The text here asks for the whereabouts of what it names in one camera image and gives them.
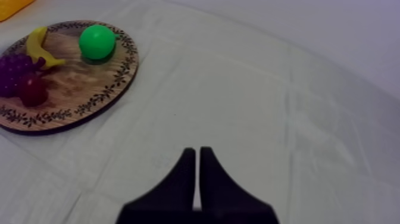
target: purple grapes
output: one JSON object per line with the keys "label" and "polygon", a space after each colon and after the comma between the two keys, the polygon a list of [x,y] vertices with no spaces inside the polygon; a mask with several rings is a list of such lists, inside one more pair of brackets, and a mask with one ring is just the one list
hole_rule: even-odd
{"label": "purple grapes", "polygon": [[21,77],[34,73],[46,63],[42,57],[33,64],[30,56],[12,54],[0,58],[0,97],[14,97]]}

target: yellow object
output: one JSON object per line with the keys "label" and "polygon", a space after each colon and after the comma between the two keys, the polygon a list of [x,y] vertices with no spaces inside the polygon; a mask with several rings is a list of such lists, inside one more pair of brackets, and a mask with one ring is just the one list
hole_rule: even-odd
{"label": "yellow object", "polygon": [[44,70],[65,64],[65,60],[54,58],[53,55],[42,48],[46,32],[47,27],[36,28],[29,34],[28,40],[26,40],[26,54],[32,57],[33,63],[36,63],[39,57],[44,58],[46,60],[46,64],[42,67]]}
{"label": "yellow object", "polygon": [[0,22],[10,18],[35,0],[0,0]]}

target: plastic fruit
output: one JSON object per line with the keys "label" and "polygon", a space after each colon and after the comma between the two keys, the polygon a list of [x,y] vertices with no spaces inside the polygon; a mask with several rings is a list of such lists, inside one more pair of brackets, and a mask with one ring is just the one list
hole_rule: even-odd
{"label": "plastic fruit", "polygon": [[18,97],[25,107],[43,104],[48,95],[45,82],[34,73],[27,74],[18,81]]}
{"label": "plastic fruit", "polygon": [[91,60],[107,57],[115,46],[115,34],[109,28],[93,25],[86,28],[79,38],[82,56]]}
{"label": "plastic fruit", "polygon": [[36,64],[25,54],[6,55],[0,58],[0,97],[14,97],[18,80],[27,73],[39,70],[46,61],[39,58]]}
{"label": "plastic fruit", "polygon": [[53,66],[65,64],[65,60],[54,58],[53,55],[42,48],[46,32],[47,27],[39,27],[31,32],[31,34],[28,35],[28,40],[26,40],[27,55],[32,57],[34,63],[36,63],[40,57],[44,58],[46,64],[41,68],[44,70],[50,69]]}

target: toy fruit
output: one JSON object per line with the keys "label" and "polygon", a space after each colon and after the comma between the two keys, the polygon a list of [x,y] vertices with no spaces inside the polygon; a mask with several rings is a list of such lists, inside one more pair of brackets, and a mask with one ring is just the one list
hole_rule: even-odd
{"label": "toy fruit", "polygon": [[65,60],[54,58],[53,55],[42,48],[46,32],[47,27],[39,27],[31,32],[31,34],[28,35],[28,40],[26,40],[27,55],[32,57],[34,63],[36,63],[40,57],[44,58],[46,64],[41,68],[44,70],[50,69],[53,66],[65,64]]}
{"label": "toy fruit", "polygon": [[0,97],[14,97],[18,80],[27,73],[39,70],[46,61],[40,57],[36,64],[28,55],[6,55],[0,58]]}
{"label": "toy fruit", "polygon": [[41,105],[49,95],[45,82],[34,73],[27,74],[18,81],[17,94],[25,107]]}
{"label": "toy fruit", "polygon": [[0,0],[0,21],[10,18],[34,0]]}
{"label": "toy fruit", "polygon": [[93,25],[86,28],[79,38],[82,56],[91,60],[107,57],[115,46],[115,34],[109,28]]}

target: green ball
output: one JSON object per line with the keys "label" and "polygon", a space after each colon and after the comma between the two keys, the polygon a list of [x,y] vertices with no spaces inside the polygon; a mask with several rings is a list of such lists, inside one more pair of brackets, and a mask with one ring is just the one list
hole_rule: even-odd
{"label": "green ball", "polygon": [[109,28],[93,25],[86,28],[79,38],[82,56],[98,60],[107,57],[114,49],[115,34]]}

